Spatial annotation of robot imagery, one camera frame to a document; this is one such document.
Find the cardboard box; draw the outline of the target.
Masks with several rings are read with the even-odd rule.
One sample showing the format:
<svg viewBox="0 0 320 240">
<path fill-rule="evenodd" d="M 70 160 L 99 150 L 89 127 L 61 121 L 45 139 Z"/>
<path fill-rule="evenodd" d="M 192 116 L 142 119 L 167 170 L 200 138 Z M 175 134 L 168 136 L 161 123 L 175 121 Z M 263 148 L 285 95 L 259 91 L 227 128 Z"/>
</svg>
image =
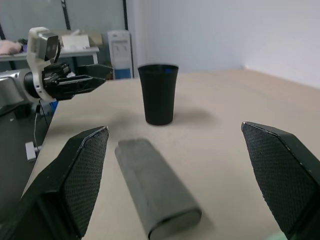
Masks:
<svg viewBox="0 0 320 240">
<path fill-rule="evenodd" d="M 62 45 L 65 49 L 89 49 L 91 47 L 100 47 L 103 45 L 103 38 L 100 33 L 74 31 L 62 34 L 60 36 Z"/>
</svg>

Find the dark partition post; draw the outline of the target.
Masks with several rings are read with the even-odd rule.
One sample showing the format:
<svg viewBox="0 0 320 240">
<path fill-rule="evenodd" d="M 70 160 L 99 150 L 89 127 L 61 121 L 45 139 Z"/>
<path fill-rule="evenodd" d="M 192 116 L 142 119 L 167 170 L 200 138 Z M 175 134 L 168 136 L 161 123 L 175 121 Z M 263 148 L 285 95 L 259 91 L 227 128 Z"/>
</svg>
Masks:
<svg viewBox="0 0 320 240">
<path fill-rule="evenodd" d="M 137 73 L 137 60 L 135 50 L 135 16 L 134 16 L 134 0 L 122 0 L 123 14 L 124 14 L 124 27 L 129 32 L 130 47 L 131 47 L 131 65 L 132 77 L 136 78 Z"/>
</svg>

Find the pink fabric bundle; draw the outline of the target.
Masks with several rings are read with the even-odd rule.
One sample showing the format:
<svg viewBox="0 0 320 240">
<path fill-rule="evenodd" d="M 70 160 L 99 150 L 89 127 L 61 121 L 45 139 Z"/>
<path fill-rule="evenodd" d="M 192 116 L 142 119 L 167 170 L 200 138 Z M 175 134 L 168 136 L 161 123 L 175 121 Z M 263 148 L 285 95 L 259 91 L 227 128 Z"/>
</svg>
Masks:
<svg viewBox="0 0 320 240">
<path fill-rule="evenodd" d="M 0 55 L 15 55 L 20 53 L 22 45 L 10 40 L 0 40 Z"/>
</svg>

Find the grey glasses case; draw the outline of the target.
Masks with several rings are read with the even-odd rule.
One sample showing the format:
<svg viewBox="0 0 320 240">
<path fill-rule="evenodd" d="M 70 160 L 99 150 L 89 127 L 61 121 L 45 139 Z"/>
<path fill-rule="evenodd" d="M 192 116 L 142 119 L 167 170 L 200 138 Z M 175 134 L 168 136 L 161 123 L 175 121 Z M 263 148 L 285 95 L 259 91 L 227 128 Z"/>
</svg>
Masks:
<svg viewBox="0 0 320 240">
<path fill-rule="evenodd" d="M 148 240 L 164 240 L 200 222 L 197 201 L 149 140 L 121 140 L 114 153 Z"/>
</svg>

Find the grey office desk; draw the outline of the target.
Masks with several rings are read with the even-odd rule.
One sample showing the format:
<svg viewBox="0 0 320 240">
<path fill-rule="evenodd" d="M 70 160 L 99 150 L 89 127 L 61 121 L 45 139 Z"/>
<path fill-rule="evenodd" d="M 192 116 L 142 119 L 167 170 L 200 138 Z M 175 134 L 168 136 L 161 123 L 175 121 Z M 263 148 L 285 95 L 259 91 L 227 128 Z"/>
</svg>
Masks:
<svg viewBox="0 0 320 240">
<path fill-rule="evenodd" d="M 58 58 L 76 58 L 83 56 L 92 56 L 94 64 L 98 64 L 98 55 L 99 52 L 98 47 L 90 47 L 87 49 L 76 49 L 76 50 L 64 50 L 63 48 L 58 55 Z M 50 58 L 49 60 L 45 60 L 44 56 L 39 55 L 38 52 L 24 52 L 17 53 L 12 55 L 0 55 L 0 63 L 2 62 L 16 62 L 16 61 L 27 61 L 28 64 L 31 64 L 32 69 L 43 69 L 45 66 L 51 64 L 51 61 L 55 60 L 55 56 Z"/>
</svg>

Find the small grey clamp box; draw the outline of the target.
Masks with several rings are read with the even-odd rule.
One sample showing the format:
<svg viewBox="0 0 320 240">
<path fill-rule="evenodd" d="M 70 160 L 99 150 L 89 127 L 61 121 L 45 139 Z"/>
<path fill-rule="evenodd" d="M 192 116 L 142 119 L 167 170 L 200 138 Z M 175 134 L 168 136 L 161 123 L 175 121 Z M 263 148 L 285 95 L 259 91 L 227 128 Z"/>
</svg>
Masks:
<svg viewBox="0 0 320 240">
<path fill-rule="evenodd" d="M 25 143 L 25 152 L 28 162 L 34 162 L 37 159 L 38 153 L 42 146 L 35 146 L 32 141 Z"/>
</svg>

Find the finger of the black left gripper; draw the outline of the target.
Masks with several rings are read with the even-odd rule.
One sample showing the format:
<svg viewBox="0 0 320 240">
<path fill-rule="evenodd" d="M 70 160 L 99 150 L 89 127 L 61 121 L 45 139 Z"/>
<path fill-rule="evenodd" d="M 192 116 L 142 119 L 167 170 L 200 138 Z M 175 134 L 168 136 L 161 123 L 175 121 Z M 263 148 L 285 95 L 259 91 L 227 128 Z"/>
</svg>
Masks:
<svg viewBox="0 0 320 240">
<path fill-rule="evenodd" d="M 103 78 L 88 75 L 59 79 L 56 84 L 56 99 L 58 101 L 71 100 L 75 95 L 94 91 L 105 82 Z"/>
<path fill-rule="evenodd" d="M 82 65 L 76 68 L 78 75 L 87 75 L 93 78 L 104 79 L 106 81 L 114 79 L 114 69 L 103 64 Z"/>
</svg>

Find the white water dispenser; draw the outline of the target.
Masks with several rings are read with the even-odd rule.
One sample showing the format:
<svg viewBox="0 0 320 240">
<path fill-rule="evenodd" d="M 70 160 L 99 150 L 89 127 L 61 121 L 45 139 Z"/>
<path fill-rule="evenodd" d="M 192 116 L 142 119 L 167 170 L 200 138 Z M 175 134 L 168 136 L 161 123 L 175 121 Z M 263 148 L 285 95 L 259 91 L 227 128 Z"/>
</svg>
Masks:
<svg viewBox="0 0 320 240">
<path fill-rule="evenodd" d="M 133 77 L 131 36 L 128 30 L 112 30 L 107 33 L 110 62 L 115 79 Z"/>
</svg>

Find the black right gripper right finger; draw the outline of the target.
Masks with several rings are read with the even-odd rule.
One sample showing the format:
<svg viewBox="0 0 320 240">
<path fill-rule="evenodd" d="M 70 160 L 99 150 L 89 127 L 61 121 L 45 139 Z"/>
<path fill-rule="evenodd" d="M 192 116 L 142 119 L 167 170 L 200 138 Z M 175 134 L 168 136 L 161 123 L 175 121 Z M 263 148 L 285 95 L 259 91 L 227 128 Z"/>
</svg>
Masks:
<svg viewBox="0 0 320 240">
<path fill-rule="evenodd" d="M 287 240 L 320 240 L 320 160 L 292 133 L 244 121 L 255 179 Z"/>
</svg>

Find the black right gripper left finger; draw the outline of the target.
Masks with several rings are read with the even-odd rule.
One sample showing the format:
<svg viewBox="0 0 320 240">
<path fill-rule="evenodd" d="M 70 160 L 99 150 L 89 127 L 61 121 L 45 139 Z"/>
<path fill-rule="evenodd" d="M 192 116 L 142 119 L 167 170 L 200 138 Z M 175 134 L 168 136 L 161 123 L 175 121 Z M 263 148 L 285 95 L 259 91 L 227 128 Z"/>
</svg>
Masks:
<svg viewBox="0 0 320 240">
<path fill-rule="evenodd" d="M 71 137 L 0 227 L 0 240 L 81 240 L 100 190 L 109 130 Z"/>
</svg>

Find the black plastic cup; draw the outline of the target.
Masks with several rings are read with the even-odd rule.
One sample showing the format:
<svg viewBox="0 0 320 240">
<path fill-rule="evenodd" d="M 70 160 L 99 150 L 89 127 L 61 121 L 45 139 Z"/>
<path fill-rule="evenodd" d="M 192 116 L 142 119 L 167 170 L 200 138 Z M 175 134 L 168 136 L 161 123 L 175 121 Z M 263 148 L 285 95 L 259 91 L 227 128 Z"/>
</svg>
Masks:
<svg viewBox="0 0 320 240">
<path fill-rule="evenodd" d="M 173 121 L 179 67 L 146 64 L 138 68 L 144 116 L 148 124 L 165 126 Z"/>
</svg>

